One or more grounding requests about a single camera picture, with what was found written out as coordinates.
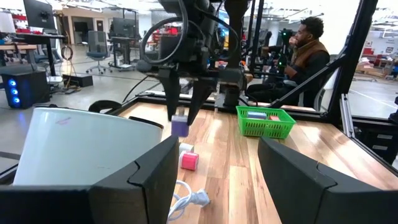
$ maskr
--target chair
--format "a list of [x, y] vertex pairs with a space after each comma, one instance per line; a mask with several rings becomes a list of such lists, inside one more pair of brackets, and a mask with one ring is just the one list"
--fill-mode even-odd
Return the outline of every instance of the chair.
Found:
[[[330, 55], [330, 61], [333, 61], [335, 58], [337, 57], [337, 55]], [[329, 79], [333, 76], [333, 74], [335, 73], [335, 71], [331, 72], [330, 74], [328, 74], [326, 76], [326, 78], [324, 79], [323, 83], [322, 83], [322, 87], [319, 90], [319, 92], [317, 93], [317, 95], [315, 96], [314, 102], [313, 102], [313, 108], [316, 111], [320, 111], [321, 110], [321, 106], [322, 106], [322, 100], [323, 100], [323, 95], [325, 94], [326, 90], [325, 90], [325, 86], [328, 83]]]
[[89, 71], [92, 72], [94, 68], [97, 68], [100, 74], [103, 74], [106, 69], [112, 72], [109, 67], [100, 65], [100, 61], [103, 61], [110, 56], [105, 32], [88, 31], [88, 43], [84, 42], [83, 44], [88, 45], [88, 51], [86, 53], [87, 56], [98, 62], [97, 65], [88, 68], [86, 73], [89, 73]]
[[[330, 55], [330, 61], [333, 61], [336, 57], [337, 57], [337, 55]], [[332, 77], [334, 72], [335, 71], [329, 73], [320, 83], [321, 87], [320, 87], [318, 93], [315, 95], [314, 102], [313, 102], [313, 108], [316, 111], [320, 111], [321, 110], [323, 95], [326, 92], [325, 85], [328, 83], [329, 79]], [[300, 93], [299, 98], [298, 98], [298, 106], [304, 106], [304, 103], [303, 103], [304, 102], [304, 95], [305, 95], [305, 91]]]

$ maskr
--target brown vest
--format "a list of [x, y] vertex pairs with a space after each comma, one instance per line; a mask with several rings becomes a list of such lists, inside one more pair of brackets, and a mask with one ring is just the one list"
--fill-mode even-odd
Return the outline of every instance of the brown vest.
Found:
[[308, 58], [318, 51], [328, 52], [325, 46], [319, 42], [319, 40], [313, 40], [299, 49], [294, 49], [292, 57], [292, 65], [296, 65], [300, 68], [305, 68], [305, 64]]

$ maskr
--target man's hair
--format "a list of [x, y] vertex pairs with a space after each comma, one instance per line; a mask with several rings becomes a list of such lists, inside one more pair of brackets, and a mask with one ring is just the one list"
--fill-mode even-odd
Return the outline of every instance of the man's hair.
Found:
[[318, 39], [323, 34], [323, 21], [317, 17], [308, 17], [301, 20], [301, 24], [306, 26], [306, 30], [313, 35], [314, 39]]

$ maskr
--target ceiling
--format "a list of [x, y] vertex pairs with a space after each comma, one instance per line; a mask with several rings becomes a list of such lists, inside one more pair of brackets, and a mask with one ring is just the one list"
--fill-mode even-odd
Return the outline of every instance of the ceiling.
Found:
[[[54, 9], [63, 7], [82, 7], [101, 11], [107, 7], [124, 7], [138, 13], [150, 13], [152, 10], [163, 10], [157, 0], [39, 0], [49, 2]], [[331, 0], [265, 0], [263, 18], [268, 20], [298, 22], [308, 16], [319, 16], [325, 10], [325, 2]], [[250, 15], [251, 3], [245, 16]], [[23, 0], [0, 1], [0, 7], [9, 9], [24, 9]], [[398, 4], [391, 0], [379, 0], [373, 15], [373, 29], [398, 29]]]

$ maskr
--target green plastic basket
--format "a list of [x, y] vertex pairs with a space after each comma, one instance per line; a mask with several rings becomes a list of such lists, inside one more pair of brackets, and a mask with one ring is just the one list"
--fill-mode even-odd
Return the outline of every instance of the green plastic basket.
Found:
[[[296, 121], [281, 109], [260, 108], [252, 106], [237, 106], [238, 124], [244, 136], [266, 136], [285, 139]], [[266, 113], [267, 117], [278, 116], [280, 121], [269, 119], [248, 118], [248, 111]]]

